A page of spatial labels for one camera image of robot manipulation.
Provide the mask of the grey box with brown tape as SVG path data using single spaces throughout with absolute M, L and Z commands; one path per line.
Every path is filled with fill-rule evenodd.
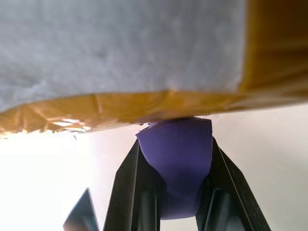
M 308 0 L 0 0 L 0 138 L 308 102 Z

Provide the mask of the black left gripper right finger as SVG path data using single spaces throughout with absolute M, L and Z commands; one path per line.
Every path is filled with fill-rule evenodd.
M 242 171 L 216 140 L 200 193 L 198 231 L 271 231 Z

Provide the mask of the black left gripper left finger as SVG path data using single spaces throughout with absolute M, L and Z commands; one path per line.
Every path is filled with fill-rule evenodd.
M 135 141 L 115 174 L 103 231 L 160 231 L 163 186 Z

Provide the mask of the dark triangular gripper housing piece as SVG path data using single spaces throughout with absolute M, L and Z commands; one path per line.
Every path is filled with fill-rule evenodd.
M 66 218 L 63 229 L 64 231 L 99 231 L 88 188 Z

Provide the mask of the purple cloth piece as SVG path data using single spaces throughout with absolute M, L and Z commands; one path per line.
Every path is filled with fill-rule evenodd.
M 211 120 L 191 117 L 153 123 L 136 136 L 146 161 L 164 181 L 161 219 L 195 216 L 211 168 Z

